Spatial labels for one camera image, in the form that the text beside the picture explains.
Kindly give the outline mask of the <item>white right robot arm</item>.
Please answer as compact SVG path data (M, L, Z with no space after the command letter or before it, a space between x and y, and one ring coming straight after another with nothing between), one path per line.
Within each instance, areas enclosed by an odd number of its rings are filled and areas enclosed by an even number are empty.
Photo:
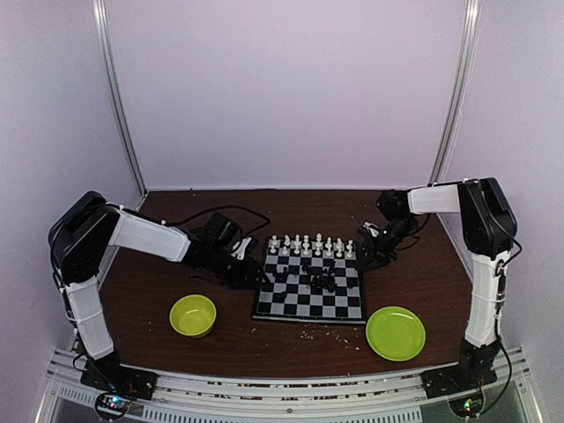
M456 364L422 373L428 397L451 395L496 382L494 360L505 347L501 317L508 266L523 250L517 221L494 177L432 183L414 189L384 190L376 206L384 227L364 222L358 229L357 263L361 270L382 268L397 260L400 244L416 236L420 216L455 214L460 218L471 277L471 305Z

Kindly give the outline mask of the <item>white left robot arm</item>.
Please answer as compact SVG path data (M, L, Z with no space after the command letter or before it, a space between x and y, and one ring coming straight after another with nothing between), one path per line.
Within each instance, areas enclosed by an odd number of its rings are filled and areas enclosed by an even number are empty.
M231 289L256 289L267 282L263 266L251 255L255 238L244 234L225 215L226 209L205 210L207 222L189 231L188 219L153 219L91 190L49 229L52 278L93 378L106 390L118 391L128 382L100 299L100 268L110 250L136 251L205 270Z

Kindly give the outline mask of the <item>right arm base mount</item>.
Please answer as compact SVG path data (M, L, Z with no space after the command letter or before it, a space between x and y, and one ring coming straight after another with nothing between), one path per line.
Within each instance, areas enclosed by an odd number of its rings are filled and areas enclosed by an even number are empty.
M477 389L480 384L498 380L494 371L494 359L501 350L501 337L477 347L463 338L460 343L458 362L421 373L421 381L427 398L450 396Z

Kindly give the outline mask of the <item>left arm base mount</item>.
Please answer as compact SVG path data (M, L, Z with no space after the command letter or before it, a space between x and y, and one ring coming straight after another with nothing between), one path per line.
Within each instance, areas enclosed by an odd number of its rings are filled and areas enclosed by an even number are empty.
M76 359L85 357L85 366L80 376L83 385L133 399L152 399L158 380L156 373L124 367L117 351L112 351L100 359L94 359L87 352L79 335L76 340L78 342Z

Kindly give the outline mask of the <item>black and grey chessboard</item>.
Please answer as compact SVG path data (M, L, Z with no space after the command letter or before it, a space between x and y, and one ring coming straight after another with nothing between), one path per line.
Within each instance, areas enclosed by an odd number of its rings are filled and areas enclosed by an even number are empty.
M321 234L273 235L252 317L257 320L363 324L367 320L357 244Z

